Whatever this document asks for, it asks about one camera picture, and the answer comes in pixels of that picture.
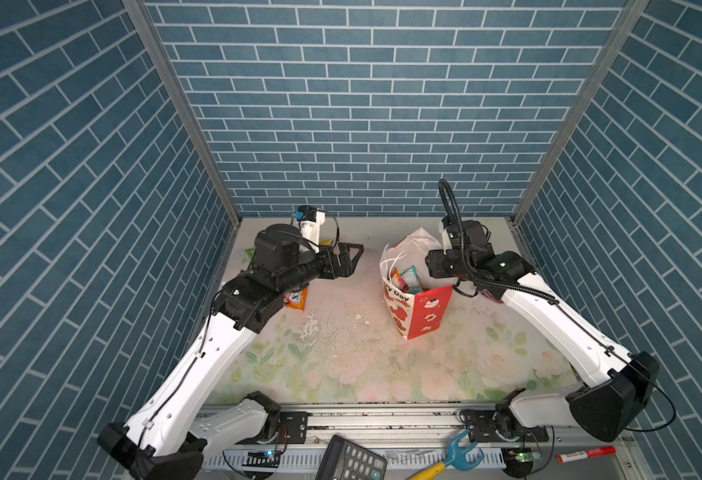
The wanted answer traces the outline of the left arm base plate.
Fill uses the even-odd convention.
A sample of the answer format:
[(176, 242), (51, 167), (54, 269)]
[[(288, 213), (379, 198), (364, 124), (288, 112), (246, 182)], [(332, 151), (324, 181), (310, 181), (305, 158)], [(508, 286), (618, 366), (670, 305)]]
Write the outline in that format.
[(256, 437), (242, 440), (240, 445), (304, 444), (308, 419), (307, 411), (282, 411), (278, 420), (268, 420)]

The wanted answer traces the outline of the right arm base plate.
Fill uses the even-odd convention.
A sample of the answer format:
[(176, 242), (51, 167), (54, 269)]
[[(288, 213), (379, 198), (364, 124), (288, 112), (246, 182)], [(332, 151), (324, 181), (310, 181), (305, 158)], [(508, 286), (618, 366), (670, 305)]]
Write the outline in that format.
[(463, 409), (458, 419), (468, 430), (471, 442), (544, 443), (549, 440), (545, 427), (524, 427), (509, 414), (497, 410)]

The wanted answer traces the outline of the orange colourful snack packet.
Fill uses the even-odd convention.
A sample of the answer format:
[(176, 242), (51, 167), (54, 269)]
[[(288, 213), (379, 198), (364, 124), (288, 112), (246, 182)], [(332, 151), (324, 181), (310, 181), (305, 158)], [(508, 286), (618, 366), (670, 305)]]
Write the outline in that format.
[(304, 311), (306, 308), (308, 288), (300, 291), (293, 291), (284, 296), (284, 306), (286, 308)]

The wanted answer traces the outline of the red white paper gift bag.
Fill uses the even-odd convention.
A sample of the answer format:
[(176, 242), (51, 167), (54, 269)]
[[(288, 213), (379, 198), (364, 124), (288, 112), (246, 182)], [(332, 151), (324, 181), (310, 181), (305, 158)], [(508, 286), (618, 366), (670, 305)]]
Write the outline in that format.
[(440, 328), (453, 294), (450, 279), (433, 278), (427, 254), (442, 253), (441, 243), (419, 228), (381, 255), (379, 272), (383, 298), (399, 334), (412, 340)]

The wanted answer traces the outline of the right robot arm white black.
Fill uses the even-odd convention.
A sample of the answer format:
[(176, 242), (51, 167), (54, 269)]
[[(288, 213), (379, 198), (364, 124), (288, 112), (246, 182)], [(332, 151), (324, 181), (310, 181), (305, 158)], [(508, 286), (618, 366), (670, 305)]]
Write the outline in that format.
[(500, 435), (538, 426), (579, 427), (611, 442), (649, 403), (659, 362), (600, 332), (519, 254), (507, 251), (476, 263), (462, 259), (457, 249), (432, 250), (425, 263), (432, 277), (470, 282), (520, 314), (565, 357), (580, 380), (550, 392), (512, 391), (495, 406)]

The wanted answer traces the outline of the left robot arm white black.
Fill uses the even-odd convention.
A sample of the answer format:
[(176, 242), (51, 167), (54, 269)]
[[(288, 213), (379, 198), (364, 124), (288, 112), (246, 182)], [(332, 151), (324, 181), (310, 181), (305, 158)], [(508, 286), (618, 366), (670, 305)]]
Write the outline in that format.
[(99, 446), (132, 478), (193, 479), (209, 455), (279, 437), (281, 407), (259, 391), (206, 420), (197, 415), (236, 357), (283, 309), (286, 295), (315, 279), (355, 272), (363, 245), (321, 245), (318, 232), (314, 223), (260, 231), (248, 267), (215, 294), (204, 326), (167, 379), (126, 422), (104, 427)]

